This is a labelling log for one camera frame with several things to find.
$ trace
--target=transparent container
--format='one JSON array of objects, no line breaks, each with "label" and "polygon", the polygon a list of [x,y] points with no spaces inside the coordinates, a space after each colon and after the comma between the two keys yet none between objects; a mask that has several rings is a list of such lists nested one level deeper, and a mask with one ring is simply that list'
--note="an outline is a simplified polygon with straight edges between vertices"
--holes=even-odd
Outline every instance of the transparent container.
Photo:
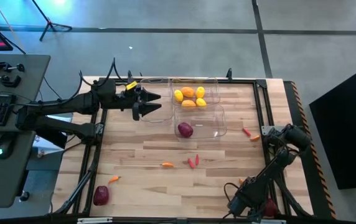
[{"label": "transparent container", "polygon": [[[180,140],[218,138],[227,133],[225,113],[220,105],[176,106],[174,109],[174,121],[175,134]],[[193,134],[189,138],[183,137],[178,130],[178,125],[183,122],[193,128]]]},{"label": "transparent container", "polygon": [[159,103],[161,108],[141,117],[141,121],[152,124],[171,124],[172,103],[171,103],[171,79],[169,78],[144,78],[140,84],[147,91],[160,95],[160,99],[150,101]]},{"label": "transparent container", "polygon": [[181,80],[178,78],[171,80],[171,94],[172,94],[172,104],[180,106],[182,102],[178,102],[175,99],[174,92],[176,90],[181,90],[183,87],[191,87],[195,91],[194,97],[184,96],[184,100],[192,100],[196,103],[196,90],[198,87],[202,86],[205,90],[203,100],[206,102],[207,106],[216,105],[220,102],[220,94],[218,92],[218,80],[216,78],[206,78],[200,80]]}]

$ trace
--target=orange and black striped edge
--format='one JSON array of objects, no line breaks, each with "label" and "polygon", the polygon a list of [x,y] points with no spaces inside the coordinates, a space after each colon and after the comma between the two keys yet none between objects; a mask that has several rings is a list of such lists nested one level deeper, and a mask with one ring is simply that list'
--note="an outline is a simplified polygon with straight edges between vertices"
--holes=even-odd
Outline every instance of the orange and black striped edge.
[{"label": "orange and black striped edge", "polygon": [[[298,95],[296,84],[294,82],[291,82],[291,84],[293,86],[294,95],[295,95],[296,100],[297,100],[297,105],[298,105],[298,109],[299,109],[299,112],[300,112],[300,115],[301,115],[301,118],[302,118],[302,123],[304,125],[305,132],[312,139],[311,132],[309,130],[309,126],[308,126],[308,122],[307,122],[307,118],[305,117],[305,112],[304,112],[304,109],[302,108],[301,99],[300,99],[300,97]],[[335,215],[334,207],[333,207],[332,198],[331,198],[331,196],[329,194],[329,189],[327,188],[326,180],[325,180],[325,177],[323,175],[321,163],[319,162],[319,158],[318,158],[316,150],[315,150],[315,145],[313,143],[311,143],[311,150],[312,150],[312,155],[314,157],[316,168],[317,168],[318,173],[319,173],[319,177],[321,178],[321,183],[322,183],[322,186],[323,186],[323,189],[324,189],[324,193],[325,193],[325,196],[326,196],[327,203],[329,204],[329,208],[330,208],[330,212],[331,212],[332,218],[337,219],[337,217]]]}]

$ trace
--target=gray floor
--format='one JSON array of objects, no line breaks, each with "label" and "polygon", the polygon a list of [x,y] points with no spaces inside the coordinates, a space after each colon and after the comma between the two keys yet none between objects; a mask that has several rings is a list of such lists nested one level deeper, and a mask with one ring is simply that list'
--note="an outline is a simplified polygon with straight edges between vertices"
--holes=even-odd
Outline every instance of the gray floor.
[{"label": "gray floor", "polygon": [[[251,0],[37,2],[54,22],[74,27],[256,29]],[[356,31],[356,0],[259,0],[258,7],[268,30]],[[0,8],[14,27],[45,24],[30,0],[0,0]],[[46,77],[63,97],[77,87],[79,69],[104,75],[113,57],[122,74],[130,69],[145,76],[223,77],[232,67],[234,77],[266,76],[257,34],[49,32],[43,42],[40,32],[16,34],[27,53],[52,56]],[[11,32],[4,35],[19,43]],[[356,35],[265,35],[265,44],[273,77],[297,83],[337,217],[356,221],[356,189],[337,189],[308,108],[356,73]],[[41,90],[45,100],[55,98],[45,84]],[[47,213],[54,183],[52,172],[31,173],[26,186],[35,196],[0,210],[0,218]]]}]

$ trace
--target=wooden tabletop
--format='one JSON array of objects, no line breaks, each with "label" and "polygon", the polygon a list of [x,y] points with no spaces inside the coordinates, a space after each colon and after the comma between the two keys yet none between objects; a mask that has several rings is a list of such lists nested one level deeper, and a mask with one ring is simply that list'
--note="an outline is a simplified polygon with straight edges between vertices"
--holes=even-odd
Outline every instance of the wooden tabletop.
[{"label": "wooden tabletop", "polygon": [[[99,77],[85,78],[97,80]],[[267,79],[267,84],[275,125],[291,123],[283,81]],[[83,85],[80,93],[89,90],[89,86]],[[253,87],[221,84],[219,91],[227,133],[218,141],[181,142],[174,134],[173,122],[152,126],[134,121],[131,110],[109,110],[95,188],[108,185],[115,175],[121,178],[108,185],[111,198],[107,205],[91,206],[91,216],[221,218],[226,215],[228,201],[223,185],[227,182],[239,184],[239,178],[258,174],[265,167],[265,161],[261,141],[251,142],[241,130],[245,127],[254,136],[260,134]],[[76,113],[73,122],[89,123],[90,116]],[[52,199],[55,209],[77,185],[84,147],[77,146],[63,156]],[[187,159],[194,161],[196,154],[200,164],[192,170]],[[163,162],[172,162],[175,167],[161,167]],[[312,213],[300,158],[287,166],[284,176],[296,200],[305,211]],[[88,184],[83,190],[80,211],[84,207],[87,187]],[[236,189],[228,186],[227,190],[232,197]],[[279,209],[284,212],[280,191],[276,193]]]}]

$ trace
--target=black desk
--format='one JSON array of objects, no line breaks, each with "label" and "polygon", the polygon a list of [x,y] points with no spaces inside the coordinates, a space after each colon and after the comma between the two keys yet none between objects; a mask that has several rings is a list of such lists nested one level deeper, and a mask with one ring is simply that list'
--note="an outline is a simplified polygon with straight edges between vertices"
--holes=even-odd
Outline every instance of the black desk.
[{"label": "black desk", "polygon": [[[10,91],[35,100],[49,61],[49,55],[0,54],[0,62],[8,62],[12,66],[22,63],[26,68],[24,73],[17,70],[11,73],[12,77],[19,75],[22,78],[18,87],[6,88],[0,84],[0,91]],[[17,97],[17,103],[27,103],[27,100]],[[0,127],[0,137],[5,131],[18,131],[14,125],[15,118],[16,116],[11,113],[7,125]],[[0,207],[10,207],[14,202],[34,137],[35,132],[33,131],[21,132],[18,135],[12,155],[8,159],[0,160]]]}]

